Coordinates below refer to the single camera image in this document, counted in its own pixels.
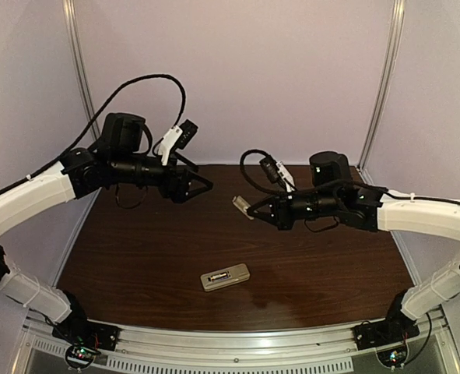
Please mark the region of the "grey remote control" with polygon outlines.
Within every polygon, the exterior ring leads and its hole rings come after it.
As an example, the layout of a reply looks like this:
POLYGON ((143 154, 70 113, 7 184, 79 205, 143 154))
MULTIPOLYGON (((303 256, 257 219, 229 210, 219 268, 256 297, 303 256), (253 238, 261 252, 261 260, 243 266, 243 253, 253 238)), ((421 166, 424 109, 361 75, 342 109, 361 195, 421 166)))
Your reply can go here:
POLYGON ((240 263, 200 276, 202 288, 206 292, 227 288, 248 281, 251 277, 246 264, 240 263))

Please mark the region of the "white gold AAA battery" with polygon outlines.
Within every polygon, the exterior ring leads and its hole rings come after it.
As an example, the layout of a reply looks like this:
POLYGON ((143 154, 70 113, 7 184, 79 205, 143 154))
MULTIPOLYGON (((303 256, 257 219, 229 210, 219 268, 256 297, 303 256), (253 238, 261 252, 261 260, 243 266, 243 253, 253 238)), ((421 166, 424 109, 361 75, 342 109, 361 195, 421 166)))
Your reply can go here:
POLYGON ((209 282, 216 282, 216 281, 222 281, 222 280, 226 280, 226 279, 229 279, 231 277, 230 273, 229 272, 220 272, 220 273, 215 273, 215 274, 212 274, 208 277, 208 281, 209 282))

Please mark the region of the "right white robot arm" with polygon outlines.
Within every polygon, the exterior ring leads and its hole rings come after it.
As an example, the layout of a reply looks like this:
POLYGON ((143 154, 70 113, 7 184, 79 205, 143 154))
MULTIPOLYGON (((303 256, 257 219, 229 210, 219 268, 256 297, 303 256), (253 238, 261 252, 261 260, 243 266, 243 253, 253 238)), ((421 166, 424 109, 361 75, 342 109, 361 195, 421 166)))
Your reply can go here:
MULTIPOLYGON (((331 217, 336 225, 363 231, 407 231, 449 238, 460 242, 460 199, 445 199, 402 193, 368 185, 353 179, 346 155, 323 151, 309 158, 313 186, 296 187, 285 166, 264 150, 249 150, 262 156, 259 164, 278 190, 266 189, 247 173, 244 179, 266 197, 243 211, 279 230, 293 228, 296 221, 316 221, 331 217)), ((460 294, 460 255, 436 270, 422 283, 400 292, 389 307, 385 321, 399 329, 415 324, 431 309, 460 294)))

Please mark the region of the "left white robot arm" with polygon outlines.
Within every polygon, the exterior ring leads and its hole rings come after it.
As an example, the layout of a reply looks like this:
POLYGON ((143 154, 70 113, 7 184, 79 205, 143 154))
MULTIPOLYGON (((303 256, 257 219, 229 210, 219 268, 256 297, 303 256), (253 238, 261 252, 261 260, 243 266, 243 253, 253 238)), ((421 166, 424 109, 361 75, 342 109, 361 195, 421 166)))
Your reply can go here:
MULTIPOLYGON (((139 150, 141 137, 150 134, 146 120, 133 114, 108 114, 100 138, 92 146, 69 151, 40 175, 28 176, 0 193, 0 237, 53 206, 102 188, 122 184, 139 189, 156 187, 173 203, 185 203, 210 191, 213 183, 179 153, 197 131, 197 125, 189 120, 174 125, 160 141, 158 154, 150 156, 139 150)), ((6 259, 1 245, 0 293, 42 314, 65 338, 83 341, 92 333, 75 296, 22 273, 6 259)))

